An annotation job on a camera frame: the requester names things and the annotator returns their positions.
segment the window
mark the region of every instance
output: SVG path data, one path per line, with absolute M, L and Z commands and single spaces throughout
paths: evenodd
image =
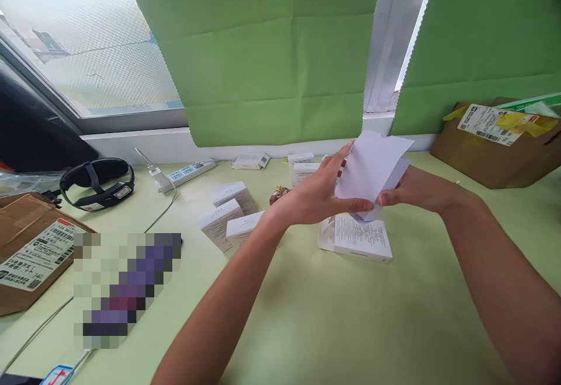
M 428 0 L 377 0 L 364 91 L 365 112 L 396 110 Z
M 0 53 L 84 134 L 187 125 L 135 0 L 0 0 Z

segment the person's hand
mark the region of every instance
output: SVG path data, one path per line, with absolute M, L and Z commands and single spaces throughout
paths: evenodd
M 409 166 L 395 189 L 380 192 L 381 206 L 411 204 L 442 215 L 448 208 L 470 202 L 477 196 L 440 176 Z
M 339 213 L 372 210 L 374 204 L 369 200 L 333 196 L 339 169 L 350 149 L 351 144 L 347 144 L 333 156 L 327 156 L 316 173 L 282 196 L 267 212 L 288 227 L 292 224 L 319 223 Z

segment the person's arm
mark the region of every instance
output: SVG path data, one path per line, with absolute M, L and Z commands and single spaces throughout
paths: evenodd
M 337 213 L 369 211 L 362 199 L 336 199 L 333 189 L 351 145 L 327 157 L 308 180 L 280 198 L 259 220 L 203 296 L 160 362 L 152 384 L 217 383 L 236 348 L 271 259 L 286 229 Z
M 517 383 L 561 383 L 561 297 L 537 273 L 481 198 L 409 167 L 381 205 L 442 217 L 483 325 Z

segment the green curtain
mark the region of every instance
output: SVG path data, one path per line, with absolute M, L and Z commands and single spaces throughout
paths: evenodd
M 200 147 L 356 137 L 376 0 L 136 0 Z
M 392 134 L 430 134 L 459 100 L 561 91 L 561 0 L 429 0 Z

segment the desk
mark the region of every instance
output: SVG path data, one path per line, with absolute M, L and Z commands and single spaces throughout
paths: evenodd
M 525 189 L 488 190 L 426 152 L 408 153 L 421 169 L 478 193 L 536 269 L 561 291 L 561 171 Z M 181 165 L 163 165 L 166 173 Z M 134 196 L 97 213 L 64 210 L 99 232 L 142 232 L 171 194 L 157 192 L 136 168 Z M 221 163 L 178 188 L 179 196 L 152 232 L 180 232 L 179 271 L 118 349 L 103 349 L 72 384 L 149 383 L 164 352 L 227 258 L 197 228 L 221 183 L 244 181 L 265 210 L 288 164 L 238 171 Z M 224 384 L 510 383 L 477 316 L 444 225 L 406 205 L 382 213 L 394 260 L 388 265 L 317 248 L 316 226 L 294 226 L 280 243 Z M 72 270 L 0 337 L 0 365 L 72 295 Z M 11 373 L 43 377 L 74 364 L 72 303 L 33 341 Z

